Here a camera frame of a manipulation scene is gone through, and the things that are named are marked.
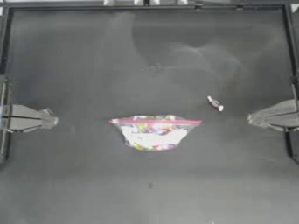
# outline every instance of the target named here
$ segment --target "dark gray backdrop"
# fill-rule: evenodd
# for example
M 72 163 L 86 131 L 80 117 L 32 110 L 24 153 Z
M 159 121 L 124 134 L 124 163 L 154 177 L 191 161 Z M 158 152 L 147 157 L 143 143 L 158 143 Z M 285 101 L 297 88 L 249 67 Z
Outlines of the dark gray backdrop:
M 279 11 L 19 11 L 7 73 L 14 101 L 60 123 L 14 135 L 2 224 L 298 223 L 283 135 L 247 125 L 293 96 Z M 203 125 L 143 152 L 108 124 L 139 114 Z

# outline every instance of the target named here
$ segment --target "black frame rail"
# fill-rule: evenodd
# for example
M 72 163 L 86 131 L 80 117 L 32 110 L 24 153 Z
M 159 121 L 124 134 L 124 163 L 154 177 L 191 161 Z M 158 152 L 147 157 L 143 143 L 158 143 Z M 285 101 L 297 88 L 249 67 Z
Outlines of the black frame rail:
M 3 3 L 3 20 L 2 20 L 2 32 L 0 32 L 0 74 L 6 75 L 7 60 L 10 54 L 10 38 L 11 38 L 11 26 L 15 11 L 179 11 L 179 10 L 197 10 L 197 11 L 282 11 L 285 21 L 285 34 L 290 52 L 290 64 L 293 68 L 293 74 L 290 75 L 290 87 L 294 90 L 294 99 L 298 102 L 299 99 L 299 52 L 295 35 L 294 24 L 294 9 L 290 3 L 205 3 L 193 2 L 190 4 L 173 3 L 169 5 L 151 5 L 151 0 L 142 0 L 142 4 L 128 5 L 128 2 L 120 4 L 106 5 L 106 2 L 60 2 L 60 3 Z M 4 138 L 0 141 L 0 153 L 8 151 L 11 134 L 6 133 Z M 285 133 L 286 148 L 289 156 L 299 163 L 299 131 L 287 131 Z M 2 157 L 0 162 L 4 162 L 7 157 Z

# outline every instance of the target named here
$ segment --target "table surface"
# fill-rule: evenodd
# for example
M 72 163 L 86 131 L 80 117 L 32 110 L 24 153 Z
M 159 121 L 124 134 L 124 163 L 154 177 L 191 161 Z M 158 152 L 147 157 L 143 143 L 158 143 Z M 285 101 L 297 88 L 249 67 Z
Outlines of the table surface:
M 283 134 L 247 124 L 293 97 L 279 11 L 18 11 L 7 74 L 60 123 L 14 134 L 2 224 L 298 223 Z M 108 119 L 163 114 L 203 125 L 175 150 L 127 147 Z

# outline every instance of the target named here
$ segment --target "metal frame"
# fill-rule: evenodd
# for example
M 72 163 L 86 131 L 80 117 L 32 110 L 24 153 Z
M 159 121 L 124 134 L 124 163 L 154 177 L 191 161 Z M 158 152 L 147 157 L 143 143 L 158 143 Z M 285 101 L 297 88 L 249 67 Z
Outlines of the metal frame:
M 273 3 L 273 4 L 251 4 L 251 3 L 239 3 L 239 4 L 219 4 L 219 3 L 203 3 L 197 2 L 193 4 L 179 5 L 154 5 L 151 6 L 151 0 L 144 0 L 144 5 L 123 5 L 106 6 L 103 2 L 56 2 L 56 3 L 3 3 L 0 4 L 4 7 L 3 14 L 3 23 L 2 23 L 2 32 L 0 32 L 0 74 L 6 74 L 6 65 L 8 59 L 8 48 L 10 48 L 10 38 L 11 38 L 11 26 L 12 18 L 15 11 L 170 11 L 170 10 L 197 10 L 197 11 L 282 11 L 283 21 L 285 21 L 285 33 L 286 41 L 289 45 L 290 52 L 290 62 L 293 68 L 293 87 L 294 87 L 294 98 L 299 99 L 299 87 L 297 85 L 298 75 L 299 75 L 299 53 L 298 53 L 298 44 L 297 44 L 297 35 L 295 35 L 295 24 L 293 18 L 293 7 L 290 3 Z M 293 144 L 294 133 L 286 132 L 285 140 L 287 152 L 291 158 L 297 160 L 294 151 L 295 146 Z M 2 158 L 2 151 L 8 151 L 8 142 L 10 142 L 10 133 L 6 133 L 3 136 L 3 143 L 0 143 L 0 162 L 6 161 L 6 158 Z

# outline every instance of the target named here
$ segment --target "plastic bag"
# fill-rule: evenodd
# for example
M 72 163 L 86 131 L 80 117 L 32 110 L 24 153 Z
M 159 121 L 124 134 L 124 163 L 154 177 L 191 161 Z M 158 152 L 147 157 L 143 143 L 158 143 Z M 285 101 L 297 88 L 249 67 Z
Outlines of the plastic bag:
M 202 124 L 177 115 L 135 115 L 110 121 L 123 132 L 126 144 L 140 151 L 174 149 L 189 132 Z

